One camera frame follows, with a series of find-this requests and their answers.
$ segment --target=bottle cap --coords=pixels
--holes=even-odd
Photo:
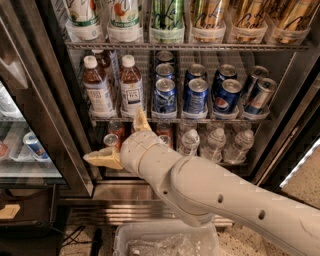
[[[135,64],[134,57],[132,55],[124,55],[122,57],[122,65],[126,68],[131,68]]]
[[[103,50],[95,50],[95,49],[93,49],[92,52],[93,52],[94,54],[96,54],[96,53],[102,53]]]
[[[84,57],[83,61],[86,68],[95,68],[98,66],[97,59],[94,56],[86,56]]]

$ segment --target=blue can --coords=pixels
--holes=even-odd
[[[168,78],[174,81],[175,80],[174,67],[168,63],[159,64],[156,67],[155,77],[156,77],[156,81],[158,81],[161,78]]]
[[[235,79],[223,81],[213,104],[214,111],[231,114],[239,101],[241,89],[242,85]]]
[[[277,88],[277,83],[270,78],[260,78],[257,80],[251,91],[248,103],[244,111],[258,115],[263,108],[269,103],[272,95]]]
[[[23,137],[23,143],[27,145],[39,159],[48,159],[49,156],[40,144],[36,135],[33,132],[29,132]]]
[[[201,114],[205,111],[209,87],[201,78],[191,80],[185,88],[183,111],[190,114]]]
[[[212,101],[217,96],[217,93],[221,90],[223,81],[227,79],[237,79],[238,75],[234,66],[230,64],[221,65],[213,78],[212,88],[211,88],[211,96]]]
[[[172,113],[176,111],[177,89],[175,83],[168,78],[156,82],[153,108],[157,113]]]

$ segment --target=hole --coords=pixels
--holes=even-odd
[[[264,217],[266,217],[266,212],[264,210],[261,210],[258,215],[258,218],[259,218],[259,220],[263,220]]]
[[[223,202],[223,196],[219,195],[218,196],[218,203],[221,204]]]

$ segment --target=metal shelf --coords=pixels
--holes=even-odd
[[[68,49],[89,50],[171,50],[171,51],[307,51],[305,45],[266,45],[266,44],[154,44],[154,43],[85,43],[65,42]]]

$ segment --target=bottle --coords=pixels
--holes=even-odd
[[[183,134],[178,152],[184,156],[195,156],[200,144],[200,137],[195,129]]]
[[[223,150],[223,160],[231,164],[241,164],[246,160],[249,149],[253,146],[254,137],[252,130],[240,131],[233,142]]]
[[[135,65],[132,55],[124,55],[122,57],[120,87],[123,111],[135,114],[139,107],[142,107],[143,110],[145,109],[142,76],[140,70]]]
[[[98,65],[94,56],[84,58],[85,71],[83,84],[87,89],[89,99],[95,112],[112,112],[115,109],[108,86],[107,75]]]
[[[207,141],[200,146],[200,156],[219,163],[222,160],[222,148],[226,144],[226,136],[222,128],[209,133]]]

